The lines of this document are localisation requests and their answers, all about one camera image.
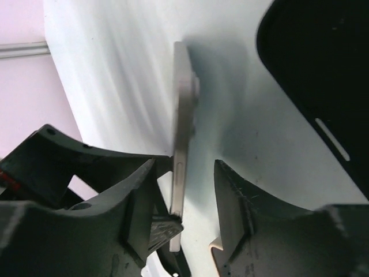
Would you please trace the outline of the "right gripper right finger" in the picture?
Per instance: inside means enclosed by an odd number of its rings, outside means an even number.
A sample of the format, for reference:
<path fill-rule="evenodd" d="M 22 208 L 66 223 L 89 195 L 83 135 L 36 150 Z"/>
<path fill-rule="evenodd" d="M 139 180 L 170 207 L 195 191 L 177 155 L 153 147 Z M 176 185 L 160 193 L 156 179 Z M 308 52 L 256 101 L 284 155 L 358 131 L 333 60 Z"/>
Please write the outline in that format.
<path fill-rule="evenodd" d="M 310 211 L 214 163 L 220 236 L 231 276 L 367 276 L 368 205 Z"/>

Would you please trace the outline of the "beige phone case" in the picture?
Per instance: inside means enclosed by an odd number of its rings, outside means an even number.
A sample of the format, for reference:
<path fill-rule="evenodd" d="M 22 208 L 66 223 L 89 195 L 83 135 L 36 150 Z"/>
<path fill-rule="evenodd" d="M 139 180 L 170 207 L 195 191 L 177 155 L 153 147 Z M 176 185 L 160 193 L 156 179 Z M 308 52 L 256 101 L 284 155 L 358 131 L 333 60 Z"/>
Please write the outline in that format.
<path fill-rule="evenodd" d="M 220 235 L 209 244 L 209 250 L 216 268 L 216 276 L 231 276 Z M 148 257 L 141 276 L 192 276 L 192 273 L 182 250 L 171 253 L 164 246 Z"/>

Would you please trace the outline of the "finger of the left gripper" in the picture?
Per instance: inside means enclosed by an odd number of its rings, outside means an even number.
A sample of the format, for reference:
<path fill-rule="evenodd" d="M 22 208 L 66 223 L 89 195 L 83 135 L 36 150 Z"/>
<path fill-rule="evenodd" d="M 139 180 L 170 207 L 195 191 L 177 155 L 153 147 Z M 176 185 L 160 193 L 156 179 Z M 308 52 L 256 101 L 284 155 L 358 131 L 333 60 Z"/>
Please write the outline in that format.
<path fill-rule="evenodd" d="M 148 254 L 164 246 L 184 229 L 181 218 L 176 215 L 154 214 L 149 217 L 149 225 Z"/>
<path fill-rule="evenodd" d="M 73 176 L 101 193 L 149 159 L 156 161 L 158 177 L 173 169 L 172 157 L 91 147 L 46 124 L 1 160 L 1 199 L 69 208 L 80 200 L 68 187 Z"/>

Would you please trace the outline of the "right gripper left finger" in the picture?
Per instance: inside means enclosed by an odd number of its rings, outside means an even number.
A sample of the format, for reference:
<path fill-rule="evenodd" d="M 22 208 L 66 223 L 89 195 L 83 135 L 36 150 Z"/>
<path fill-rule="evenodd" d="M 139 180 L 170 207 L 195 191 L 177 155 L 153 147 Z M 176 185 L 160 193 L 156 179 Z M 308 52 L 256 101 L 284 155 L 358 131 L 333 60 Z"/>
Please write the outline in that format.
<path fill-rule="evenodd" d="M 156 173 L 149 160 L 71 210 L 1 202 L 2 276 L 140 276 L 148 255 Z"/>

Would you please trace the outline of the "white-edged black phone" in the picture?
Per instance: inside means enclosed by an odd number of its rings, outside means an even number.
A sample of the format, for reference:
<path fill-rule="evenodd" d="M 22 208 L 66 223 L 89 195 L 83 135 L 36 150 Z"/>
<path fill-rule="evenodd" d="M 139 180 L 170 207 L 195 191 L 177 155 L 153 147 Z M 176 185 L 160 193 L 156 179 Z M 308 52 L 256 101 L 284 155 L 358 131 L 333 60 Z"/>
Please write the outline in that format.
<path fill-rule="evenodd" d="M 194 136 L 194 115 L 200 95 L 199 78 L 193 70 L 184 42 L 174 43 L 173 92 L 175 97 L 173 175 L 170 214 L 183 217 L 187 162 Z"/>

